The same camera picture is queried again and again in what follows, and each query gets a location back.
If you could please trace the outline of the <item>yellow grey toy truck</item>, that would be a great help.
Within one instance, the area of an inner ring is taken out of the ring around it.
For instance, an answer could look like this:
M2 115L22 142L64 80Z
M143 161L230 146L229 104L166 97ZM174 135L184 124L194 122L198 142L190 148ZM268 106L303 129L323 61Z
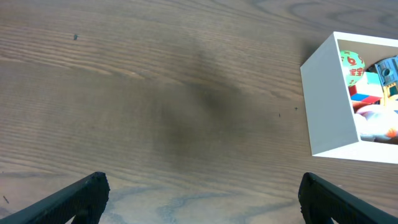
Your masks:
M374 64L384 93L384 103L397 99L397 56L380 60Z

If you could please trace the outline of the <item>multicolour puzzle cube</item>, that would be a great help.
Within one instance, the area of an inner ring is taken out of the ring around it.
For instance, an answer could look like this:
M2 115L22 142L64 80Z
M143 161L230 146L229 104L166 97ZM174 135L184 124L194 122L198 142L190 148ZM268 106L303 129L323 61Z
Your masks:
M384 96L379 75L372 72L365 72L359 80L351 80L348 90L352 101L363 103L373 104Z

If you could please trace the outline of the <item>green ball with red numbers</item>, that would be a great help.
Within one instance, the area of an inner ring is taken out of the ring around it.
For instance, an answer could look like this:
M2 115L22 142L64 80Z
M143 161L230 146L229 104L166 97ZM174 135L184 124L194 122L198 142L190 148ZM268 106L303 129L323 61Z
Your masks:
M363 77L365 72L365 63L361 56L350 50L340 51L341 62L343 66L343 75L348 86L355 85Z

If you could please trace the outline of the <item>white pink duck toy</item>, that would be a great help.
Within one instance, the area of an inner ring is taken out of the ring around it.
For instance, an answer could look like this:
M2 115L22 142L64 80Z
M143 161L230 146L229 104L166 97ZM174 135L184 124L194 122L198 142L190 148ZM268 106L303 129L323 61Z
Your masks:
M387 142L397 139L397 112L382 105L367 105L354 114L357 132L363 141Z

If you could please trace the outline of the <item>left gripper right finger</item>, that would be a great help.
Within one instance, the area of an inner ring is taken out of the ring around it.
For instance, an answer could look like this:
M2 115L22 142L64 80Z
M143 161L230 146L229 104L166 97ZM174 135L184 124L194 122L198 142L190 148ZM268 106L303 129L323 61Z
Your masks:
M344 191L311 172L304 173L298 190L301 213L306 224L367 223L395 224L392 216Z

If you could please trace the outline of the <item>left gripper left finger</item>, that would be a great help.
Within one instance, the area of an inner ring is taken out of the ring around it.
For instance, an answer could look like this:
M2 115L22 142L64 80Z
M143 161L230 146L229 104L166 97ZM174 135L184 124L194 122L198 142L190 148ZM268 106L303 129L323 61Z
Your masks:
M31 206L1 219L1 224L98 224L109 199L106 174L91 175Z

